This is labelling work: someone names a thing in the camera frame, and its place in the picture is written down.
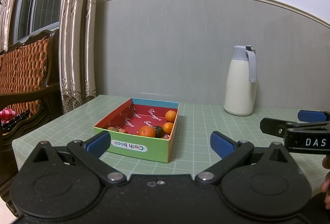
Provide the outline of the person's hand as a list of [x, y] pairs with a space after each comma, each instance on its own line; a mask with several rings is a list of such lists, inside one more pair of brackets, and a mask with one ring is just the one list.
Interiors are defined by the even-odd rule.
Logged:
[[[326, 156], [323, 160], [322, 160], [322, 166], [325, 169], [330, 169], [330, 165], [329, 165], [329, 156]], [[327, 175], [325, 176], [325, 179], [323, 181], [323, 183], [321, 184], [321, 192], [325, 193], [325, 208], [327, 210], [330, 209], [330, 173], [327, 173]]]

